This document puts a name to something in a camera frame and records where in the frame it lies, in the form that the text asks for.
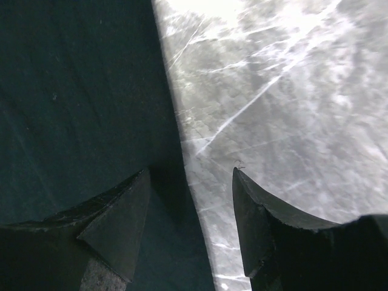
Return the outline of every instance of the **black fabric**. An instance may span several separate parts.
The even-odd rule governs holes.
[[[149,167],[157,195],[129,288],[212,290],[151,0],[2,0],[0,39],[0,223]]]

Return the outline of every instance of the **scratched metal surface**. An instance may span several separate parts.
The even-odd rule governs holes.
[[[219,290],[250,290],[232,169],[313,215],[388,212],[385,0],[155,0]]]

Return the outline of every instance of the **dark cloth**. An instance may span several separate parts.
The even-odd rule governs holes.
[[[151,0],[3,0],[0,39],[0,223],[42,220],[149,167],[129,290],[212,290]]]

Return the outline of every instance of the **dark mat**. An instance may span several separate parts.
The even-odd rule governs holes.
[[[1,1],[0,39],[0,223],[42,220],[148,167],[133,290],[212,290],[151,1]]]

